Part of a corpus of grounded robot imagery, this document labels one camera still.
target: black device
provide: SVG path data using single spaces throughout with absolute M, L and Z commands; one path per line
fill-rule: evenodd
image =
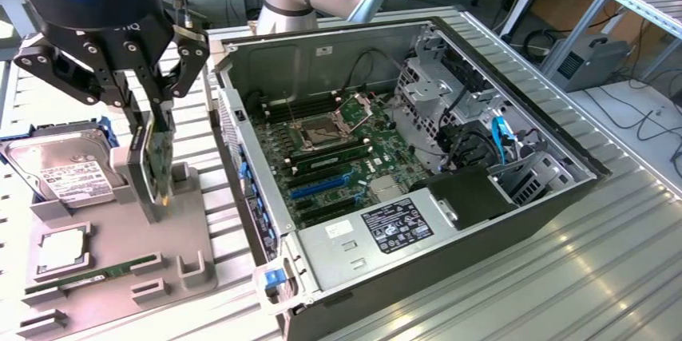
M 168 102 L 186 95 L 204 66 L 205 32 L 176 25 L 161 0 L 29 1 L 42 19 L 40 33 L 24 40 L 16 65 L 81 103 L 120 107 L 130 132 L 144 124 L 122 72 L 134 71 L 149 96 L 154 130 L 172 131 Z M 164 75 L 157 62 L 170 41 L 180 61 Z

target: power supply label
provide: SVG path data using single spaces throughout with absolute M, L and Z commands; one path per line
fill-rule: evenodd
M 433 235 L 409 198 L 363 213 L 361 219 L 385 254 Z
M 40 170 L 40 178 L 65 203 L 112 193 L 110 184 L 96 161 Z

